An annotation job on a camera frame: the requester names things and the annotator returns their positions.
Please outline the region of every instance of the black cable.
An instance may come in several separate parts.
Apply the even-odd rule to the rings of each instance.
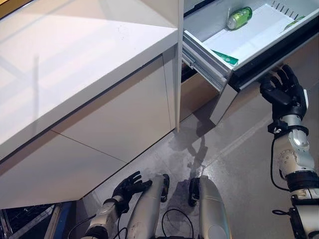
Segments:
[[[280,186],[278,186],[275,181],[274,181],[274,177],[273,177],[273,164],[274,164],[274,144],[275,144],[275,140],[276,138],[274,138],[272,144],[271,144],[271,160],[270,160],[270,178],[271,178],[271,182],[273,183],[273,185],[280,189],[280,190],[284,190],[284,191],[287,191],[287,192],[290,192],[289,189],[287,188],[282,188]]]
[[[170,211],[178,211],[178,212],[182,213],[182,214],[188,219],[188,221],[189,221],[189,223],[190,223],[190,226],[191,226],[192,238],[194,239],[194,227],[193,227],[193,223],[191,223],[191,220],[189,219],[189,217],[188,217],[183,211],[181,211],[181,210],[179,210],[179,209],[169,209],[169,210],[167,210],[167,211],[163,214],[163,216],[162,216],[162,218],[161,218],[161,230],[163,231],[164,236],[167,238],[166,233],[165,233],[165,231],[164,231],[163,221],[164,221],[165,215],[166,215],[168,212],[170,212]]]
[[[85,219],[85,220],[79,222],[77,225],[75,225],[74,227],[72,227],[72,229],[70,230],[70,232],[69,232],[69,234],[68,234],[68,239],[70,239],[70,235],[71,235],[71,233],[72,233],[72,231],[73,231],[74,229],[76,229],[79,225],[81,225],[81,224],[87,222],[88,220],[91,220],[91,219],[94,218],[95,216],[96,216],[96,214],[94,214],[93,216],[90,216],[89,218],[87,218],[87,219]]]
[[[276,215],[279,215],[279,216],[282,216],[282,215],[288,215],[290,216],[290,213],[289,212],[285,212],[285,211],[282,211],[282,210],[272,210],[272,213],[273,214],[276,214]]]
[[[128,229],[127,229],[127,228],[122,228],[122,229],[115,235],[115,237],[113,237],[113,239],[115,239],[123,230],[126,230],[126,232],[125,232],[125,239],[126,239],[126,237],[128,236]]]
[[[121,215],[119,216],[119,220],[118,220],[118,236],[119,236],[119,239],[121,239],[121,237],[120,237],[120,232],[121,232],[120,231],[120,219],[121,219]],[[128,236],[128,230],[126,229],[126,233],[125,233],[125,238],[124,239],[126,239],[127,236]]]

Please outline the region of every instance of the robot leg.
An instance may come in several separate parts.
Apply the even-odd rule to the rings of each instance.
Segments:
[[[231,239],[224,204],[215,184],[207,176],[193,178],[189,192],[190,206],[199,200],[199,238]]]
[[[150,239],[155,236],[160,202],[166,200],[169,177],[157,174],[152,181],[152,186],[142,193],[135,205],[128,224],[128,239]]]

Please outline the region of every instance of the open drawer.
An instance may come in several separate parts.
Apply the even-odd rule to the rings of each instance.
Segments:
[[[238,30],[226,21],[249,6],[252,18]],[[219,92],[239,92],[318,32],[319,0],[185,0],[182,56]],[[300,16],[303,19],[286,26]],[[214,51],[238,59],[227,63]]]

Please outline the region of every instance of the green paper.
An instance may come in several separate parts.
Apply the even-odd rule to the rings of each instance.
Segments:
[[[292,23],[289,23],[286,27],[285,27],[285,29],[284,29],[284,31],[285,30],[287,30],[289,27],[291,27],[292,25],[294,25],[294,24],[296,24],[297,22],[299,22],[301,19],[303,19],[305,16],[300,16],[300,17],[298,17],[296,20],[294,20]]]
[[[224,61],[226,61],[229,64],[236,65],[238,62],[238,59],[236,59],[234,57],[225,55],[225,54],[220,53],[218,51],[214,51],[214,50],[212,50],[212,51],[215,52],[217,54],[217,56],[219,56],[220,58],[222,58]]]

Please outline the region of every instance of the metal panel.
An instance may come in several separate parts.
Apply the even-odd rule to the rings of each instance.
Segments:
[[[230,75],[230,68],[222,64],[213,53],[188,31],[183,35],[182,58],[190,68],[198,71],[215,89],[222,91]]]

